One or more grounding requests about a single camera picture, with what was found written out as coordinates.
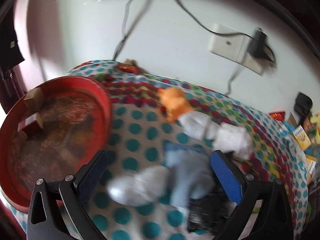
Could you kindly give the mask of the red snack packet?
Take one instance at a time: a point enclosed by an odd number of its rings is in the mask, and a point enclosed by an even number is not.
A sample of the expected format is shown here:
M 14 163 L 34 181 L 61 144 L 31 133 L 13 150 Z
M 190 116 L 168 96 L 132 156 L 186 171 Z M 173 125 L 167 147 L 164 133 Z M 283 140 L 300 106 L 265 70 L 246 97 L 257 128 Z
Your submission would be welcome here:
M 284 121 L 285 120 L 285 111 L 271 112 L 269 116 L 274 120 Z

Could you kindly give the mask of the white wall socket plate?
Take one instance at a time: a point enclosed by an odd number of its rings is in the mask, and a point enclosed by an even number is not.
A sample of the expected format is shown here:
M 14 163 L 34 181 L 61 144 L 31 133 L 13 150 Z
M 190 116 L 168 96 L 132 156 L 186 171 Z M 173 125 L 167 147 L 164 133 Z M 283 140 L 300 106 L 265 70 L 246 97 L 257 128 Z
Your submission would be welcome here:
M 263 62 L 251 57 L 247 51 L 250 40 L 251 38 L 246 35 L 218 36 L 213 34 L 208 50 L 225 59 L 240 63 L 258 75 L 262 75 L 264 71 Z

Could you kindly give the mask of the yellow knitted duck toy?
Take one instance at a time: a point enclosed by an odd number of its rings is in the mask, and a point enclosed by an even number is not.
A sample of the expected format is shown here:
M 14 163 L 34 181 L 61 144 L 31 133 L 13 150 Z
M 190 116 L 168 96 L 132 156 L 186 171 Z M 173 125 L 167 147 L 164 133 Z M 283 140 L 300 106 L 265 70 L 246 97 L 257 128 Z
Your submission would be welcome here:
M 320 114 L 316 114 L 310 118 L 310 122 L 315 125 L 317 128 L 320 126 Z

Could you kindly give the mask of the red cigarette box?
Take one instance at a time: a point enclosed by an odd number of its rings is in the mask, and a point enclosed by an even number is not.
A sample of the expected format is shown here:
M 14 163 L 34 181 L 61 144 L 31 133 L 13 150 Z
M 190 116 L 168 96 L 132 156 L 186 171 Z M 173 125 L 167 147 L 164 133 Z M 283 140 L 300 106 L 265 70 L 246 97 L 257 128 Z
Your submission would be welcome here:
M 17 132 L 25 137 L 29 138 L 43 130 L 43 121 L 39 113 L 27 117 L 18 124 Z

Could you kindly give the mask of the blue grey sock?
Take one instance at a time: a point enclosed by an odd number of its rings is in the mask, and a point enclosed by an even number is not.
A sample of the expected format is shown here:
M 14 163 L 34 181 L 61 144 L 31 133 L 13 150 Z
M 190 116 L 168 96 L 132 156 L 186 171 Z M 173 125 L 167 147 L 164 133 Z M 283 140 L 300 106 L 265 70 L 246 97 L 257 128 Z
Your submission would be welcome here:
M 187 208 L 190 199 L 201 199 L 216 186 L 209 155 L 203 149 L 169 143 L 164 155 L 170 171 L 170 205 Z

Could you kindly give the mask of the red candy wrapper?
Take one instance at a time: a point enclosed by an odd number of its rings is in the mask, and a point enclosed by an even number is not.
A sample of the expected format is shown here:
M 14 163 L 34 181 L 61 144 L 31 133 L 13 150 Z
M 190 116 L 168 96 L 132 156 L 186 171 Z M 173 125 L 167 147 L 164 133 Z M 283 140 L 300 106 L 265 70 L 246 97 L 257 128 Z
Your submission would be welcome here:
M 120 64 L 118 66 L 118 69 L 123 72 L 135 74 L 135 75 L 138 75 L 140 73 L 140 69 L 137 66 L 128 65 L 128 64 Z

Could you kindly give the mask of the brown cardboard box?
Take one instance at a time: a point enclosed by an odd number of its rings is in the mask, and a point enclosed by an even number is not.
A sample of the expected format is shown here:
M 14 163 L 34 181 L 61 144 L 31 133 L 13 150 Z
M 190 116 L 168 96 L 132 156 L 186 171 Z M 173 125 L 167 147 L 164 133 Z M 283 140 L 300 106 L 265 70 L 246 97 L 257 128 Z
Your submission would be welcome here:
M 38 112 L 44 103 L 44 93 L 40 87 L 31 89 L 25 95 L 23 101 L 29 111 Z

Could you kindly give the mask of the yellow medicine box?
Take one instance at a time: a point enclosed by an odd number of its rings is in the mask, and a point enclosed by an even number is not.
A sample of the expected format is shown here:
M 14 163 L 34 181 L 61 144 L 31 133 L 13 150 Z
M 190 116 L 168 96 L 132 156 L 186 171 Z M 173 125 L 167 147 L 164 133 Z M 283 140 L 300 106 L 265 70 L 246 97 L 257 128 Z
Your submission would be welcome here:
M 316 178 L 319 157 L 314 157 L 309 154 L 306 154 L 305 157 L 307 166 L 307 184 L 310 184 Z
M 292 136 L 299 144 L 302 151 L 306 151 L 311 146 L 311 140 L 301 125 L 292 132 Z

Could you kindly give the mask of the black power adapter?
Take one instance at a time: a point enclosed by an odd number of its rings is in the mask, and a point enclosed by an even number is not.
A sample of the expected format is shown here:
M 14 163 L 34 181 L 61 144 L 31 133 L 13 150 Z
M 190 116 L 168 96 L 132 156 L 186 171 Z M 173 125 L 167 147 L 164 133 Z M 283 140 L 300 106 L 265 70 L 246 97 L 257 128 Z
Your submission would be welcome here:
M 264 51 L 265 44 L 266 44 L 267 35 L 262 31 L 262 29 L 257 29 L 254 32 L 254 36 L 250 41 L 248 47 L 248 53 L 251 57 L 256 59 L 264 59 L 266 53 Z

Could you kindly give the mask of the polka dot bed sheet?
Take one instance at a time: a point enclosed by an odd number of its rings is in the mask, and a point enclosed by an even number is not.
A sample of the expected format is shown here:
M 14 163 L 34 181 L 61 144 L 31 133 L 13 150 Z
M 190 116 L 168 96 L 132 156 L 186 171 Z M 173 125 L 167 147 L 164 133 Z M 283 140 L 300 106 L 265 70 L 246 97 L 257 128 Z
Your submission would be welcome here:
M 305 154 L 284 123 L 210 89 L 150 74 L 130 74 L 113 61 L 90 61 L 66 76 L 92 78 L 111 99 L 111 126 L 102 149 L 108 166 L 88 202 L 80 204 L 76 173 L 58 181 L 36 180 L 29 210 L 22 217 L 28 239 L 297 239 L 307 213 L 308 187 Z M 244 175 L 240 204 L 227 203 L 228 219 L 216 236 L 203 230 L 189 233 L 189 207 L 170 205 L 171 188 L 155 202 L 134 207 L 112 200 L 108 182 L 127 172 L 165 166 L 169 143 L 214 151 L 210 140 L 197 140 L 177 121 L 168 123 L 158 90 L 180 89 L 194 111 L 220 124 L 244 127 L 253 142 L 249 160 L 229 161 Z M 222 186 L 212 169 L 216 186 Z

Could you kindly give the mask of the black plastic bag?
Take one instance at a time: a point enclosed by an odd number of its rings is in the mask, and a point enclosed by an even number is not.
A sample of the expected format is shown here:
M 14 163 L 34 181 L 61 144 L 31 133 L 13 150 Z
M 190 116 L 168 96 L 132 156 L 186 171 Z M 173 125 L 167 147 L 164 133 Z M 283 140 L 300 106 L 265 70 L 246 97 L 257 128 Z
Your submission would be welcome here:
M 187 231 L 203 230 L 213 236 L 218 235 L 229 217 L 228 202 L 227 194 L 219 185 L 203 198 L 190 198 Z

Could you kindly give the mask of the grey white sock pair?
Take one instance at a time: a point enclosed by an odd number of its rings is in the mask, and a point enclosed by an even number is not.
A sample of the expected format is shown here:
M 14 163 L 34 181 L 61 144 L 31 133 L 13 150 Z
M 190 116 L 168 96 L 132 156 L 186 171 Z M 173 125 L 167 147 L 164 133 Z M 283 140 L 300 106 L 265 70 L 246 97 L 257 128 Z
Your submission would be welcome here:
M 253 152 L 252 139 L 244 127 L 225 122 L 217 124 L 210 116 L 198 111 L 180 115 L 178 122 L 186 135 L 197 140 L 210 140 L 214 150 L 233 152 L 236 159 L 249 160 Z

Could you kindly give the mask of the round red tray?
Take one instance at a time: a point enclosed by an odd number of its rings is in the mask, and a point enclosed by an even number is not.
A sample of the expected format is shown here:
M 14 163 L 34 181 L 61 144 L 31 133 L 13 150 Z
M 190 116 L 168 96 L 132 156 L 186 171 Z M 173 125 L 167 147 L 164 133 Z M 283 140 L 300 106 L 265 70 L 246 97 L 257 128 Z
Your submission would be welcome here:
M 24 139 L 18 124 L 31 116 L 23 100 L 1 126 L 1 189 L 18 211 L 27 213 L 35 182 L 58 181 L 77 172 L 108 141 L 111 99 L 101 83 L 80 76 L 64 76 L 40 85 L 44 103 L 42 128 Z

